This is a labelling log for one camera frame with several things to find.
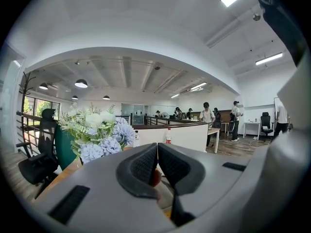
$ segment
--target table leg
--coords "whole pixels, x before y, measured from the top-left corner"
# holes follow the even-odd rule
[[[260,133],[260,124],[258,124],[258,136],[257,136],[257,140],[259,140],[259,133]]]
[[[218,150],[219,131],[220,131],[220,130],[217,131],[217,135],[216,135],[216,146],[215,146],[215,151],[214,151],[214,153],[217,153],[217,150]]]

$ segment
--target white t-shirt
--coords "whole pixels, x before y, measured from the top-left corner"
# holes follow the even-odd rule
[[[214,112],[212,112],[210,109],[208,111],[202,111],[200,113],[200,118],[203,118],[203,122],[210,123],[212,122],[213,117],[215,117]]]
[[[278,104],[277,111],[279,112],[277,122],[278,123],[287,123],[287,111],[284,108],[284,105],[282,102],[280,102]]]
[[[240,113],[240,109],[237,106],[233,106],[231,113],[235,115],[237,121],[240,120],[240,117],[238,116],[238,113]]]

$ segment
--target bottle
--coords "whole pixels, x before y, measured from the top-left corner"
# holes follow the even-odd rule
[[[171,128],[168,128],[166,132],[166,143],[172,143]]]
[[[133,141],[133,147],[138,147],[140,146],[140,135],[138,134],[138,130],[135,130],[135,133],[134,133],[134,141]]]

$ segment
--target flower bouquet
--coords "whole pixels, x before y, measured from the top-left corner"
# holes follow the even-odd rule
[[[132,126],[115,117],[114,105],[101,112],[93,104],[86,110],[74,103],[69,112],[62,113],[58,124],[74,137],[71,149],[83,163],[123,151],[134,140]]]

